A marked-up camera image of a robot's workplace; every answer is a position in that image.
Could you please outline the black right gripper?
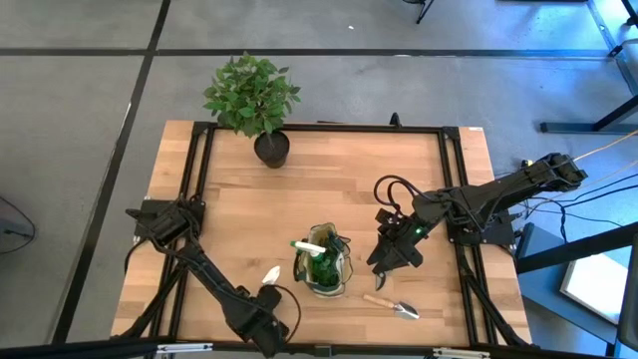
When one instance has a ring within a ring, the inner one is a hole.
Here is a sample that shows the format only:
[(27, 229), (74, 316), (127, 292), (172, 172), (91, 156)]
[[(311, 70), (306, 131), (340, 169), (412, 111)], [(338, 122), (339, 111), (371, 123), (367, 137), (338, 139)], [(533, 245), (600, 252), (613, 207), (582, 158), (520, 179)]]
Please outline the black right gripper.
[[(378, 227), (378, 244), (367, 259), (374, 274), (381, 274), (392, 269), (395, 257), (394, 246), (416, 245), (421, 239), (427, 238), (430, 226), (413, 212), (410, 215), (389, 212), (380, 209), (375, 216), (380, 223)], [(419, 267), (423, 263), (423, 256), (413, 246), (399, 247), (396, 250), (395, 267)]]

